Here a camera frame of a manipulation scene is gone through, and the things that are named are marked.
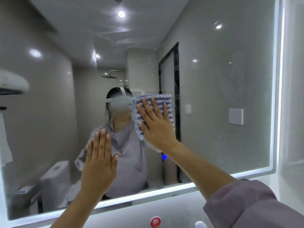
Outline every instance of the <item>mirror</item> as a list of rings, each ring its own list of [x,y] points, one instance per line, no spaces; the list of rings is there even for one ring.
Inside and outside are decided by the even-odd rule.
[[[140,95],[171,94],[177,139],[224,171],[271,171],[278,1],[0,0],[8,219],[66,208],[102,128],[119,160],[101,202],[190,183],[139,139]]]

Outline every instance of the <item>finger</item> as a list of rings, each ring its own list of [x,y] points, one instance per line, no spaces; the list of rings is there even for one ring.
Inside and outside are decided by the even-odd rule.
[[[149,117],[152,119],[152,121],[157,120],[157,116],[155,115],[152,108],[149,106],[147,100],[145,98],[142,98],[141,102],[143,103],[143,106],[145,107],[145,110],[146,110],[147,114],[149,115]]]
[[[106,135],[105,137],[105,160],[106,161],[111,161],[111,157],[112,157],[112,147],[111,147],[111,136],[109,134]]]
[[[159,119],[163,119],[163,115],[161,114],[161,111],[159,110],[159,107],[157,105],[157,102],[156,102],[155,98],[151,98],[151,102],[152,102],[153,109],[154,109],[154,112],[155,112],[156,116]]]
[[[149,115],[147,115],[147,112],[145,111],[145,109],[141,106],[141,105],[137,105],[136,106],[138,112],[140,113],[141,117],[143,118],[143,120],[149,125],[152,120],[149,117]]]
[[[115,154],[111,160],[112,176],[114,178],[116,178],[117,161],[118,161],[118,154]]]
[[[169,119],[169,116],[168,116],[168,107],[167,107],[167,104],[164,103],[164,119],[169,122],[170,119]]]
[[[139,125],[140,130],[145,135],[145,137],[147,139],[149,139],[149,137],[151,136],[151,134],[150,134],[150,131],[149,131],[148,127],[143,122],[139,122],[138,125]]]
[[[90,162],[92,159],[92,151],[93,151],[93,140],[89,141],[88,144],[88,151],[87,151],[87,158],[86,158],[86,162]]]
[[[104,159],[104,148],[105,148],[105,137],[107,135],[107,130],[103,128],[100,132],[100,139],[99,139],[99,147],[98,147],[98,158]]]
[[[100,137],[100,132],[96,132],[93,140],[92,160],[98,158],[99,137]]]

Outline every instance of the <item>white knob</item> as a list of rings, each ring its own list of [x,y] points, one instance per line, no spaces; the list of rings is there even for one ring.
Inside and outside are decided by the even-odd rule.
[[[202,221],[197,221],[195,223],[195,228],[208,228],[208,226],[206,225],[206,223],[204,223]]]

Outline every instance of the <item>vr headset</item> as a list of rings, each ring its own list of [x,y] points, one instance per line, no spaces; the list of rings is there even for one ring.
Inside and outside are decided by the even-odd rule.
[[[109,103],[110,110],[114,111],[124,111],[133,109],[133,97],[127,96],[126,91],[123,87],[120,87],[122,96],[117,96],[114,98],[107,98],[106,103]]]

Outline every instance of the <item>chinese character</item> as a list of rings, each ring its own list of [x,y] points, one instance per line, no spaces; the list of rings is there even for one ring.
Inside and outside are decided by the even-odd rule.
[[[156,224],[158,224],[158,219],[157,218],[153,219],[153,225],[156,225]]]

